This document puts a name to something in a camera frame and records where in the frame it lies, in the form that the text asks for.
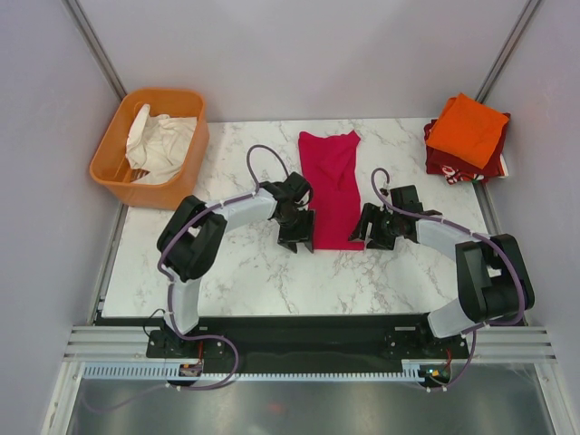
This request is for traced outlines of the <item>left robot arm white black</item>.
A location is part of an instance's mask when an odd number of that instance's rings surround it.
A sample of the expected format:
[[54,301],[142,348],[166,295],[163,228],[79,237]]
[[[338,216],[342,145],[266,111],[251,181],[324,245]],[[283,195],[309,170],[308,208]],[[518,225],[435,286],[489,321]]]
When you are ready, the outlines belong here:
[[314,251],[315,212],[307,205],[314,188],[300,174],[283,181],[263,181],[241,195],[204,202],[184,198],[157,241],[159,271],[169,280],[164,319],[171,329],[168,347],[179,356],[198,349],[193,330],[199,321],[198,297],[202,277],[214,265],[224,235],[257,222],[274,220],[277,244],[296,253],[300,244]]

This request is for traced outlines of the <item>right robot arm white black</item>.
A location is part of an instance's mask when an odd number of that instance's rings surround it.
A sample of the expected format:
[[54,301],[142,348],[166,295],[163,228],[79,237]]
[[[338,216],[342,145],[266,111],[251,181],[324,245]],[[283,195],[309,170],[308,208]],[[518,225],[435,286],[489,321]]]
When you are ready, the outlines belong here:
[[448,338],[484,324],[517,324],[536,298],[518,242],[509,234],[489,236],[426,210],[413,185],[391,191],[381,188],[382,206],[363,205],[351,242],[367,248],[393,250],[399,238],[432,248],[455,263],[458,295],[427,314],[425,328],[415,334],[417,350],[436,356]]

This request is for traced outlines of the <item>magenta pink t shirt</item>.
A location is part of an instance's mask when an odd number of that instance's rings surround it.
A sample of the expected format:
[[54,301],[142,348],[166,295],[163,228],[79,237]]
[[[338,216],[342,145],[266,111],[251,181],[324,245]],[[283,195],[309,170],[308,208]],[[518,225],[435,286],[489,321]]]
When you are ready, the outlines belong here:
[[314,249],[362,251],[364,243],[349,239],[361,215],[361,195],[355,177],[357,148],[355,131],[318,137],[302,131],[298,150],[303,176],[314,197]]

